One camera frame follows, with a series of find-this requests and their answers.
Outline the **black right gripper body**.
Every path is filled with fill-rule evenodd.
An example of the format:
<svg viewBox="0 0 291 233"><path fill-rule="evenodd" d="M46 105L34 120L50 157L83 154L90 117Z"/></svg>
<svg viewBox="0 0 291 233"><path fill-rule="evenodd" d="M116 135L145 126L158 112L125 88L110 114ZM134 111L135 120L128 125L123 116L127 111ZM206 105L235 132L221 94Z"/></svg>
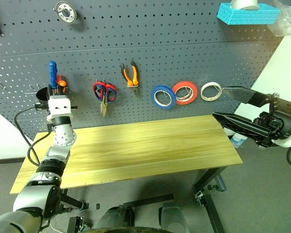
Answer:
<svg viewBox="0 0 291 233"><path fill-rule="evenodd" d="M291 102L281 99L278 93L271 94L269 112L262 112L254 123L270 129L272 143L257 143L263 147L291 147Z"/></svg>

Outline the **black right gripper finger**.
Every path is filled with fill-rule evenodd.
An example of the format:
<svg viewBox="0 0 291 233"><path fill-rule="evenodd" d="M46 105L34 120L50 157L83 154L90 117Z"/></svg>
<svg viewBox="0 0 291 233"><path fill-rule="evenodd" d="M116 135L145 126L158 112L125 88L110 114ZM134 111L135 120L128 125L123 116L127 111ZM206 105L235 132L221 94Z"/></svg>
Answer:
<svg viewBox="0 0 291 233"><path fill-rule="evenodd" d="M270 103L272 98L271 94L263 94L242 86L224 87L222 90L234 100L256 107L262 107Z"/></svg>
<svg viewBox="0 0 291 233"><path fill-rule="evenodd" d="M270 129L253 123L250 119L236 114L213 112L212 116L218 123L235 133L246 136L256 143L272 143Z"/></svg>

